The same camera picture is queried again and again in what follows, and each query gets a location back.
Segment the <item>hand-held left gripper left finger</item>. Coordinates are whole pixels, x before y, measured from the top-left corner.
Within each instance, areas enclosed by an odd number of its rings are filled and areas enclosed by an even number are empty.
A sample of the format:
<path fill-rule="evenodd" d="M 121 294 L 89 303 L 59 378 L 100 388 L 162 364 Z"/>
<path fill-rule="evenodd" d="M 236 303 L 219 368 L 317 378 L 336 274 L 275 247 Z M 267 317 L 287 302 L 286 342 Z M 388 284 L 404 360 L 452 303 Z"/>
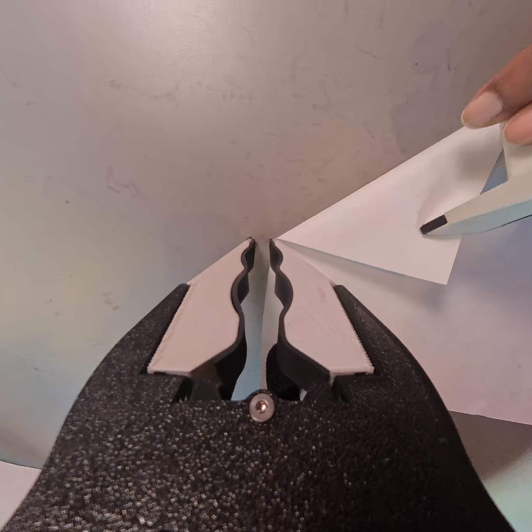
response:
<path fill-rule="evenodd" d="M 230 400 L 247 358 L 242 302 L 249 293 L 255 240 L 246 239 L 195 276 L 147 364 L 182 378 L 191 400 Z"/>

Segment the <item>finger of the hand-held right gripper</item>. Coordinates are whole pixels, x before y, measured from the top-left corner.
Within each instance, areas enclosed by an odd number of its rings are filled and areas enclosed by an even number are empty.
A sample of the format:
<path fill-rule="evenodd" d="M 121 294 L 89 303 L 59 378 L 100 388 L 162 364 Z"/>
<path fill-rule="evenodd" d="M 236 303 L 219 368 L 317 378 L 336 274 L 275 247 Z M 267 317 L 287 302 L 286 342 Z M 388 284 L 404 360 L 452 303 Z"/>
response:
<path fill-rule="evenodd" d="M 508 179 L 420 227 L 422 235 L 481 234 L 531 217 L 531 178 Z"/>

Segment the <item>grey desk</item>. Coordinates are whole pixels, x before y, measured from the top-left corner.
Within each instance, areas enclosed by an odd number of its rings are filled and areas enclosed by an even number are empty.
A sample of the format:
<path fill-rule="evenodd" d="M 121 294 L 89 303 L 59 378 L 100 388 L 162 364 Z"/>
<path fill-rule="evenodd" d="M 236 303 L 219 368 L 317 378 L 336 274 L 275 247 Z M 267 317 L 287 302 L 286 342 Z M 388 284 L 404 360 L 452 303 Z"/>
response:
<path fill-rule="evenodd" d="M 465 128 L 530 41 L 531 1 L 1 1 L 1 439 L 41 466 L 4 531 L 514 531 L 345 286 L 373 374 L 269 390 L 269 244 Z M 147 364 L 248 238 L 243 372 L 182 397 Z"/>

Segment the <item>person's right hand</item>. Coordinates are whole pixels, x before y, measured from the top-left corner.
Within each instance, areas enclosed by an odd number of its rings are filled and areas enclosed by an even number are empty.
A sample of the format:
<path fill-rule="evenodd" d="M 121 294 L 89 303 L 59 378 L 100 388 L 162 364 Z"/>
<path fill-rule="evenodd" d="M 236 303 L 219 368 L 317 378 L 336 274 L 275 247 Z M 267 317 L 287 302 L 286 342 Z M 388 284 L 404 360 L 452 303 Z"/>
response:
<path fill-rule="evenodd" d="M 502 124 L 509 144 L 531 145 L 531 45 L 475 94 L 461 123 L 470 129 Z"/>

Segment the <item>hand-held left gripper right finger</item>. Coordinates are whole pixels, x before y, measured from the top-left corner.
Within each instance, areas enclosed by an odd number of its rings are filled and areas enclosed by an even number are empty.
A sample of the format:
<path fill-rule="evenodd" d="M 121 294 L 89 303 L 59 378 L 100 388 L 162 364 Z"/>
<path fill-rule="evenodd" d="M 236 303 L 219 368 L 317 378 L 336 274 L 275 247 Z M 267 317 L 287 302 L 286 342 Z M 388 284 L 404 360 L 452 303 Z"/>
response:
<path fill-rule="evenodd" d="M 270 241 L 274 293 L 282 305 L 269 350 L 269 390 L 289 401 L 348 401 L 345 381 L 374 367 L 337 285 L 296 251 Z"/>

